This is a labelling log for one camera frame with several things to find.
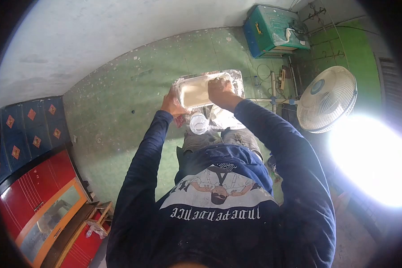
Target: green wall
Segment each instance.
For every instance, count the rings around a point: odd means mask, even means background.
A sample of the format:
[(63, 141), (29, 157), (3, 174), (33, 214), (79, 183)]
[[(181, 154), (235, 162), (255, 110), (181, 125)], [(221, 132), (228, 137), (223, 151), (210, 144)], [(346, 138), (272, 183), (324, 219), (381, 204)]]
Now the green wall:
[[(358, 21), (343, 23), (340, 26), (362, 29), (362, 25)], [(356, 78), (358, 98), (354, 106), (354, 113), (379, 117), (381, 115), (381, 87), (375, 57), (365, 32), (346, 27), (337, 27), (337, 30), (342, 44), (335, 28), (329, 28), (310, 37), (310, 52), (296, 55), (303, 87), (305, 88), (317, 74), (326, 68), (341, 65), (348, 68)], [(348, 67), (343, 55), (336, 56), (335, 59), (332, 57), (333, 54), (343, 54), (343, 46)]]

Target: wooden stool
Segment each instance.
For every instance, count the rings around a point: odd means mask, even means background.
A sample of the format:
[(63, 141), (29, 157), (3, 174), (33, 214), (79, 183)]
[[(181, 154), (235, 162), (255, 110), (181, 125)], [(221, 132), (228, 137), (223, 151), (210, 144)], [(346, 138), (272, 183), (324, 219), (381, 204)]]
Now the wooden stool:
[[(93, 219), (95, 213), (97, 212), (97, 210), (100, 212), (101, 217), (98, 220)], [(91, 212), (91, 214), (89, 215), (89, 217), (85, 220), (85, 222), (89, 225), (89, 226), (94, 226), (94, 230), (95, 231), (102, 231), (102, 233), (104, 234), (104, 236), (107, 236), (110, 232), (110, 228), (111, 228), (111, 222), (113, 219), (113, 208), (112, 208), (112, 201), (108, 201), (106, 203), (98, 203), (95, 208), (93, 209), (93, 211)], [(106, 230), (103, 227), (104, 222), (109, 221), (109, 228)]]

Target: hand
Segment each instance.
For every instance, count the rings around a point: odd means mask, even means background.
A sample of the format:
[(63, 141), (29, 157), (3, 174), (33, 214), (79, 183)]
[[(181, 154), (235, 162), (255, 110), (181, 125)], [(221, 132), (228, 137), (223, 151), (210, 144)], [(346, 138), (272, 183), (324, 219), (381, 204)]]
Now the hand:
[(209, 185), (204, 185), (204, 187), (202, 187), (201, 189), (203, 192), (211, 192), (213, 190), (213, 187)]
[(223, 78), (215, 78), (208, 82), (208, 98), (230, 112), (234, 112), (236, 105), (243, 100), (232, 91), (230, 81)]
[(230, 192), (230, 196), (242, 196), (243, 194), (241, 192), (237, 192), (236, 190), (232, 190)]
[(171, 87), (168, 94), (164, 96), (164, 100), (162, 101), (161, 109), (163, 111), (169, 112), (174, 118), (178, 117), (179, 115), (187, 114), (186, 111), (177, 100), (176, 97), (176, 90)]

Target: cabinet handle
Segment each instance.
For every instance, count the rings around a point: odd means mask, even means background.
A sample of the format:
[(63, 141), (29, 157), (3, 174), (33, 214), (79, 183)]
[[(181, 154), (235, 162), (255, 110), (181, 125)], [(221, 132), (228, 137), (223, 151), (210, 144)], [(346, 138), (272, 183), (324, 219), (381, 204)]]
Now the cabinet handle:
[(59, 231), (61, 231), (61, 228), (58, 229), (57, 233), (54, 235), (54, 238), (57, 237), (57, 235), (59, 234)]
[(34, 209), (34, 211), (38, 210), (41, 205), (43, 205), (43, 201)]
[(261, 30), (259, 30), (259, 24), (256, 23), (255, 25), (256, 25), (256, 29), (258, 30), (258, 34), (262, 34)]

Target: plastic bag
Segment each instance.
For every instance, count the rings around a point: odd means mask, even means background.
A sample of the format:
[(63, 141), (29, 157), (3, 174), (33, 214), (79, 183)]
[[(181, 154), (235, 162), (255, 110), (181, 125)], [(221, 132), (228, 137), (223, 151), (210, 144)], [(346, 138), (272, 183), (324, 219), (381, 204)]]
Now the plastic bag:
[(100, 239), (104, 239), (107, 236), (101, 228), (96, 227), (94, 224), (87, 222), (88, 225), (91, 225), (90, 229), (86, 232), (86, 238), (92, 235), (92, 232), (97, 233), (100, 236)]
[(213, 105), (211, 108), (210, 120), (221, 129), (230, 127), (232, 130), (241, 130), (245, 128), (245, 126), (234, 117), (233, 113), (228, 110), (224, 110), (217, 105)]

